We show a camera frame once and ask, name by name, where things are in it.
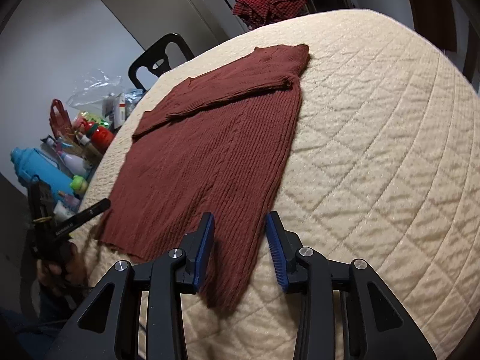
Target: folded plaid shirt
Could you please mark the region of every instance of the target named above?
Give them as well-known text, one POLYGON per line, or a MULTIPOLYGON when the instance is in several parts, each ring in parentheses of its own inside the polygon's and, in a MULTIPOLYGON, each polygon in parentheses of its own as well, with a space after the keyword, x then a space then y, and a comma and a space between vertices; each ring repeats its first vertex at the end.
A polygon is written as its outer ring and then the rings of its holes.
POLYGON ((232 12, 253 30, 296 17, 306 2, 307 0, 236 0, 232 12))

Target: cream quilted bedspread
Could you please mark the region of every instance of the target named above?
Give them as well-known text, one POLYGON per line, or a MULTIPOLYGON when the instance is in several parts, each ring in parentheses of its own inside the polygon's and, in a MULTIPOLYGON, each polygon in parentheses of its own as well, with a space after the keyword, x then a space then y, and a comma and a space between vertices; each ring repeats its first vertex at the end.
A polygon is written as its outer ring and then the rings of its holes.
MULTIPOLYGON (((120 130, 83 207, 109 195, 143 111, 174 85, 255 46, 300 43, 311 61, 274 209, 327 258, 366 259, 444 359, 480 308, 479 99, 441 52, 388 17, 343 10, 284 21, 166 73, 120 130)), ((92 285, 126 258, 90 239, 94 223, 74 235, 92 285)), ((265 240, 235 313, 193 295, 182 304, 190 360, 292 359, 299 300, 281 293, 265 240)), ((337 332, 339 357, 339 323, 337 332)))

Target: silver bolt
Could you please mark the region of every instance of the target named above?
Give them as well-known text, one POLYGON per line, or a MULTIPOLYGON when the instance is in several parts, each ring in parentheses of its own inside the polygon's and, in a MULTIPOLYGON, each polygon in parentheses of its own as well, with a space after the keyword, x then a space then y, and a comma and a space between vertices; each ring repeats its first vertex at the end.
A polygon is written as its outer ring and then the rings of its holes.
POLYGON ((311 248, 309 247, 301 247, 300 250, 298 251, 303 257, 310 257, 314 252, 311 248))
POLYGON ((355 265, 355 268, 357 269, 365 269, 368 266, 367 262, 364 259, 356 259, 353 262, 353 265, 355 265))
POLYGON ((172 259, 177 259, 178 257, 181 257, 183 254, 182 249, 177 249, 176 247, 169 251, 169 256, 172 259))
POLYGON ((114 267, 117 271, 124 271, 125 269, 128 268, 128 261, 121 259, 120 261, 117 261, 115 263, 114 267))

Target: maroon sweater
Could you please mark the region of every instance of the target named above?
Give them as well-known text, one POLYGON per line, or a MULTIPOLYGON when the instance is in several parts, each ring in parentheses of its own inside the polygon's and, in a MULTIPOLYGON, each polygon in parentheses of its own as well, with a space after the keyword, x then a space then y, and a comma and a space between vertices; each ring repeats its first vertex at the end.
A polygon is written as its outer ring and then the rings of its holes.
POLYGON ((148 261, 215 217, 202 290, 232 310, 255 266, 263 219, 275 200, 301 105, 308 46, 256 48, 187 78, 143 114, 110 195, 100 240, 148 261))

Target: black chair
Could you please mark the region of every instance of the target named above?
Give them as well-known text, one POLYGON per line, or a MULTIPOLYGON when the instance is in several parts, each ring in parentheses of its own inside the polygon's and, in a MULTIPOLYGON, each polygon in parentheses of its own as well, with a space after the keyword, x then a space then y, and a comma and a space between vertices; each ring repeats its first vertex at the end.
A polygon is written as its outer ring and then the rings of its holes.
POLYGON ((163 73, 171 70, 169 57, 166 53, 166 48, 169 43, 175 43, 180 48, 180 51, 183 53, 187 61, 194 58, 194 54, 180 35, 177 33, 170 33, 162 36, 152 46, 145 50, 141 56, 135 59, 128 69, 128 78, 137 89, 146 90, 137 78, 137 71, 142 66, 146 67, 150 73, 155 74, 157 77, 160 77, 163 73), (160 60, 163 62, 158 67, 154 67, 154 65, 160 60))

